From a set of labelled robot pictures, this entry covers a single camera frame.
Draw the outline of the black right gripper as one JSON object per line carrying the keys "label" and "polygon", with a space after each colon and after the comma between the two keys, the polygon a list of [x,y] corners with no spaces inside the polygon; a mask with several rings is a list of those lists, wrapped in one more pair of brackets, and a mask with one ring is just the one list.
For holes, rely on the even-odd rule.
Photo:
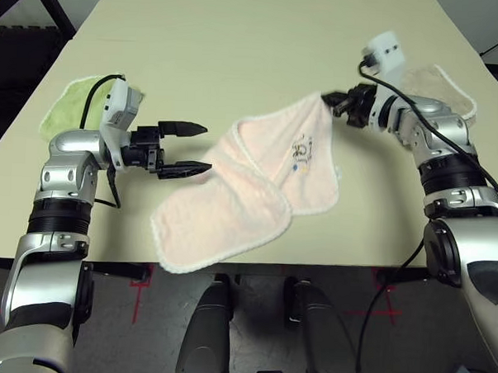
{"label": "black right gripper", "polygon": [[368,125],[376,94],[375,84],[359,84],[349,92],[332,91],[320,96],[324,103],[336,103],[330,107],[332,116],[341,117],[347,113],[347,125],[364,128]]}

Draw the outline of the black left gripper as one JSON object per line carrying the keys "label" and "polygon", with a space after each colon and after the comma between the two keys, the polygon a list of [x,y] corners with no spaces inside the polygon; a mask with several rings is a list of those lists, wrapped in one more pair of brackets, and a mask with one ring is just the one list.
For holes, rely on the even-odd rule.
{"label": "black left gripper", "polygon": [[161,120],[159,126],[140,126],[130,132],[130,140],[121,149],[124,165],[143,168],[157,174],[159,179],[188,178],[211,169],[212,165],[200,161],[179,161],[164,164],[164,151],[161,149],[161,136],[193,137],[205,134],[207,128],[193,122]]}

